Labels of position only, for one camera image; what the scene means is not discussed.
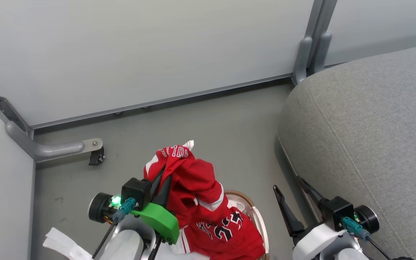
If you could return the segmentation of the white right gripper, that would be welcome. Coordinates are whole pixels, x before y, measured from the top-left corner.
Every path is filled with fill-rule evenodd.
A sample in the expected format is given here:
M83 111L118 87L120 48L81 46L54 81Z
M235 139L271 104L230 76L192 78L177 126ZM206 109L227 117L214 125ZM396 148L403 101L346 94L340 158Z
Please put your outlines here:
M315 204L320 213L322 213L322 203L325 198L314 187L312 187L304 178L297 176L299 187L305 194L310 196L312 202ZM299 221L290 207L287 205L284 195L277 185L273 186L273 192L286 224L289 236L298 236L304 232L305 227ZM294 260L312 260L322 250L327 248L339 235L342 230L335 231L327 224L320 224L310 230L302 239L300 239L292 251L292 258Z

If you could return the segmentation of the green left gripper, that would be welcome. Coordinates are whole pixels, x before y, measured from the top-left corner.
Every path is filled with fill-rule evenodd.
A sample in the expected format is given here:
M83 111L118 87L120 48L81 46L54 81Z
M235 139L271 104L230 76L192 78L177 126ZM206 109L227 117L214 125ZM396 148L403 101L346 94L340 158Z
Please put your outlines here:
M147 204L140 211L137 209L132 210L132 215L140 217L146 225L160 234L165 242L176 244L179 237L178 219L166 209L171 190L172 175L161 181L165 168L166 165L163 165L152 181L151 199L155 198L155 203Z

